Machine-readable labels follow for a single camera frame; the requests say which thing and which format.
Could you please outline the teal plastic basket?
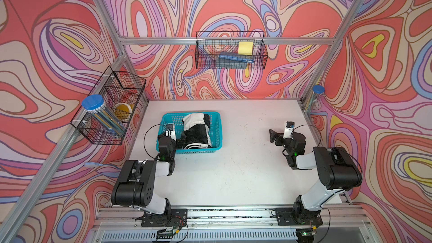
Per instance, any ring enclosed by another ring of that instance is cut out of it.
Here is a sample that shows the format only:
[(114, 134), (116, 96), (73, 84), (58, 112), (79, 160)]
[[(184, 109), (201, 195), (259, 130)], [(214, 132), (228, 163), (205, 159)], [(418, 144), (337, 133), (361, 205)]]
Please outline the teal plastic basket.
[[(166, 134), (166, 125), (173, 124), (174, 131), (176, 136), (176, 145), (178, 145), (178, 141), (181, 139), (183, 134), (183, 122), (182, 119), (187, 115), (192, 114), (192, 112), (174, 112), (167, 113), (162, 117), (161, 126), (158, 130), (158, 135)], [(210, 148), (201, 148), (201, 149), (181, 149), (178, 148), (176, 154), (204, 154), (204, 153), (214, 153), (222, 148), (223, 145), (223, 133), (222, 133), (222, 120), (220, 113), (216, 111), (205, 111), (204, 114), (209, 115), (210, 127), (209, 127), (209, 138), (211, 147)]]

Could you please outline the black white checkered pillowcase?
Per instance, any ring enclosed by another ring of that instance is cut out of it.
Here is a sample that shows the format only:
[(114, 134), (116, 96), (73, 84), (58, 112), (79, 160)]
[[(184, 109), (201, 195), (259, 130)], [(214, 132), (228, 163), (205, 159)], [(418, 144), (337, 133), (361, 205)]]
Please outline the black white checkered pillowcase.
[(187, 114), (182, 118), (185, 149), (208, 149), (212, 142), (209, 136), (210, 115), (205, 113)]

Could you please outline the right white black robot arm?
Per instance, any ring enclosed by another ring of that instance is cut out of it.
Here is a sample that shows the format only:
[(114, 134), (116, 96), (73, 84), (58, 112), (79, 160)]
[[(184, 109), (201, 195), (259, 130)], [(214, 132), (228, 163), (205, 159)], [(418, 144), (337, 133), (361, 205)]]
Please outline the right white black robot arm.
[(293, 204), (291, 215), (304, 224), (321, 213), (322, 207), (334, 196), (361, 185), (363, 174), (343, 147), (316, 146), (306, 153), (305, 135), (292, 130), (277, 133), (269, 130), (270, 142), (283, 147), (282, 155), (293, 170), (316, 170), (318, 181)]

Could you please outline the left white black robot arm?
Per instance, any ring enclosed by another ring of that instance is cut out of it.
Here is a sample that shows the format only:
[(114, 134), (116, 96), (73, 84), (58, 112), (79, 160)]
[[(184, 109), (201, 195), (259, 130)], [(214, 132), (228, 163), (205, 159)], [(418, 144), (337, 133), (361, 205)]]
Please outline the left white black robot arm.
[(155, 192), (155, 179), (169, 177), (175, 169), (176, 140), (159, 135), (156, 160), (127, 160), (111, 193), (111, 203), (122, 207), (137, 207), (150, 214), (170, 215), (171, 203)]

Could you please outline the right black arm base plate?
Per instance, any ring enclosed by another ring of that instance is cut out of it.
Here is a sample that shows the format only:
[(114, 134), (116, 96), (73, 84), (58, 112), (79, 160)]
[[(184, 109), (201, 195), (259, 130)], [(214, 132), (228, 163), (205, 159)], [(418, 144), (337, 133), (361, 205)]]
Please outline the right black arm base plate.
[(275, 208), (276, 219), (279, 226), (316, 226), (323, 225), (320, 211), (295, 210), (289, 208)]

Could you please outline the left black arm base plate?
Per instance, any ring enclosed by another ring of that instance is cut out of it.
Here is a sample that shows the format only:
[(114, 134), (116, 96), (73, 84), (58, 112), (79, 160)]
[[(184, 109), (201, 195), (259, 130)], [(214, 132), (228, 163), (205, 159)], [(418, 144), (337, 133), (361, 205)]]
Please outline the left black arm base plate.
[(145, 212), (141, 219), (141, 227), (183, 227), (187, 223), (187, 209), (172, 209), (169, 214), (150, 214)]

